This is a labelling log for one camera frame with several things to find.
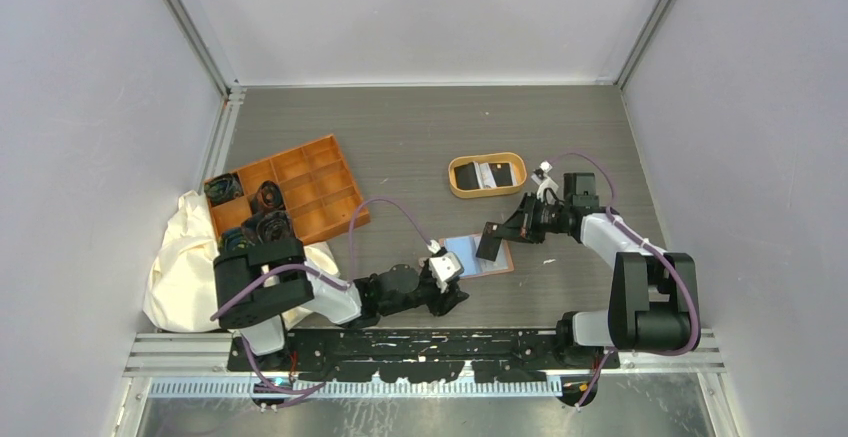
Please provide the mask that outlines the oval wooden card tray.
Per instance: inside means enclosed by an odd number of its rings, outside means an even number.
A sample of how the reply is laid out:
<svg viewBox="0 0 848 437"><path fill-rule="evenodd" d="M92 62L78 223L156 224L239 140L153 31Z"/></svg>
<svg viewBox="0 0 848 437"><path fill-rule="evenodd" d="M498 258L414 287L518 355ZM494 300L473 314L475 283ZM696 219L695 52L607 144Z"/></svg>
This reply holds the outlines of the oval wooden card tray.
<svg viewBox="0 0 848 437"><path fill-rule="evenodd" d="M515 194L527 176L523 159L512 152L456 157L448 165L450 190L460 199Z"/></svg>

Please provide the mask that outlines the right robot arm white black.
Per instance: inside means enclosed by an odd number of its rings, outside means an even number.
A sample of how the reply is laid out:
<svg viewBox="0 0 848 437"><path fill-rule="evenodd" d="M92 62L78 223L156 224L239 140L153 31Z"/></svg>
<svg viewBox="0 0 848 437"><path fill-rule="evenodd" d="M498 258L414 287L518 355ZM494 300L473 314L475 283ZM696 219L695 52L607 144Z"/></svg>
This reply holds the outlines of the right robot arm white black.
<svg viewBox="0 0 848 437"><path fill-rule="evenodd" d="M650 244L601 205L594 174L565 174L563 192L540 188L525 194L505 222L486 224L476 251L493 261L505 241L541 244L549 234L563 234L610 266L607 308L563 316L554 343L558 360L580 367L595 347L666 355L695 349L701 326L693 259Z"/></svg>

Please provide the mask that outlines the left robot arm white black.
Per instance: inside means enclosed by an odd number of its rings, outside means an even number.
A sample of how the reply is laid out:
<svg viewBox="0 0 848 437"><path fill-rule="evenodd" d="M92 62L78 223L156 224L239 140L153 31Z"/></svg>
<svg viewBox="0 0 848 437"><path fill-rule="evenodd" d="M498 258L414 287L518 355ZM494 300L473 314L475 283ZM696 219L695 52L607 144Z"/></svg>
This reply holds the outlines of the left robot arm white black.
<svg viewBox="0 0 848 437"><path fill-rule="evenodd" d="M431 315L449 313L469 297L459 285L464 271L455 253L437 242L420 269L396 265L382 273L345 281L321 270L294 238L226 250L213 261L217 310L212 320L236 331L245 353L269 370L292 354L285 312L303 307L350 329L424 306Z"/></svg>

